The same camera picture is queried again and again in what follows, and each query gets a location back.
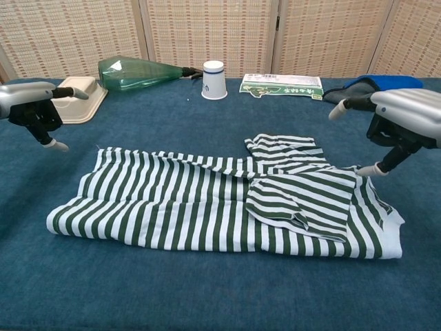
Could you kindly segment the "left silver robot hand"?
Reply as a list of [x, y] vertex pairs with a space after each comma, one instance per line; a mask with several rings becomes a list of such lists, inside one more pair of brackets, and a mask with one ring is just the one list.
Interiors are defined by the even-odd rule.
[[56, 87], [47, 81], [1, 86], [1, 118], [26, 128], [44, 147], [67, 152], [69, 147], [49, 135], [63, 125], [52, 100], [89, 95], [74, 87]]

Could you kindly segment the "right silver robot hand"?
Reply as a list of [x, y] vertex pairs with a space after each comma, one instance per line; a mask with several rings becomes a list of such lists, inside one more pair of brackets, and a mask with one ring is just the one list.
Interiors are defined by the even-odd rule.
[[329, 119], [335, 120], [349, 109], [372, 111], [367, 138], [391, 148], [381, 161], [360, 168], [359, 176], [385, 176], [420, 148], [440, 147], [439, 92], [400, 88], [347, 97], [338, 102], [329, 113]]

